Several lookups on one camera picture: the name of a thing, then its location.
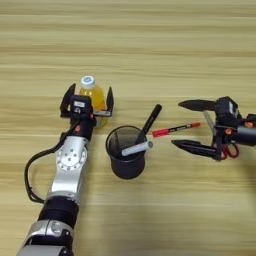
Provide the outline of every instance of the bottle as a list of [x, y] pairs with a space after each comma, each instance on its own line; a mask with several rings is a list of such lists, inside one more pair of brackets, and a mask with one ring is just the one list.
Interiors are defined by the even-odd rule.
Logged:
[[[94, 111], [105, 110], [105, 98], [102, 88], [95, 83], [95, 79], [92, 76], [84, 76], [81, 79], [80, 95], [90, 96], [92, 99], [92, 106]], [[96, 128], [102, 128], [108, 121], [107, 117], [96, 117]]]

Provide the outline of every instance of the pen holder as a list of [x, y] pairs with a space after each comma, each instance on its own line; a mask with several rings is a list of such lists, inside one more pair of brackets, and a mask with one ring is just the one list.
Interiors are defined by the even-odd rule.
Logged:
[[107, 137], [106, 150], [113, 172], [122, 179], [138, 177], [145, 167], [145, 151], [123, 156], [122, 150], [147, 141], [146, 135], [135, 126], [121, 126]]

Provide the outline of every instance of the bottle cap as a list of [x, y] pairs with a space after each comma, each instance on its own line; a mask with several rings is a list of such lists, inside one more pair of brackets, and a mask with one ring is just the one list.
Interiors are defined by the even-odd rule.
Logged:
[[94, 77], [92, 76], [82, 77], [81, 85], [84, 89], [92, 89], [96, 85]]

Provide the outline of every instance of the red pen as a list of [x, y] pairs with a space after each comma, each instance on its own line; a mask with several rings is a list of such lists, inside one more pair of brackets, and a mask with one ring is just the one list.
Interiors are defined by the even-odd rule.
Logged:
[[186, 130], [189, 128], [199, 127], [200, 125], [201, 125], [201, 123], [192, 123], [192, 124], [177, 126], [177, 127], [173, 127], [173, 128], [169, 128], [169, 129], [162, 129], [162, 130], [158, 130], [158, 131], [153, 131], [152, 135], [154, 138], [156, 138], [156, 137], [168, 135], [171, 132], [177, 132], [177, 131]]

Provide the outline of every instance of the wire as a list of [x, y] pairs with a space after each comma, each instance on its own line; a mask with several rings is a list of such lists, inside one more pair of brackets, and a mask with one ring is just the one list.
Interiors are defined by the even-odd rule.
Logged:
[[75, 122], [74, 125], [72, 125], [70, 127], [70, 129], [65, 133], [65, 135], [60, 139], [60, 141], [52, 148], [50, 149], [46, 149], [44, 151], [41, 151], [35, 155], [33, 155], [29, 161], [27, 162], [26, 164], [26, 167], [25, 167], [25, 170], [24, 170], [24, 181], [25, 181], [25, 187], [26, 187], [26, 191], [27, 191], [27, 194], [28, 194], [28, 197], [29, 199], [32, 201], [32, 202], [35, 202], [35, 203], [40, 203], [40, 204], [43, 204], [44, 203], [44, 199], [42, 199], [41, 197], [39, 197], [38, 195], [36, 195], [33, 190], [32, 190], [32, 187], [30, 185], [30, 182], [29, 182], [29, 167], [30, 165], [36, 161], [37, 159], [41, 158], [41, 157], [44, 157], [46, 155], [49, 155], [49, 154], [54, 154], [58, 149], [61, 148], [61, 146], [63, 145], [65, 139], [67, 138], [67, 136], [69, 136], [72, 131], [75, 129], [75, 127], [80, 123], [80, 120], [78, 120], [77, 122]]

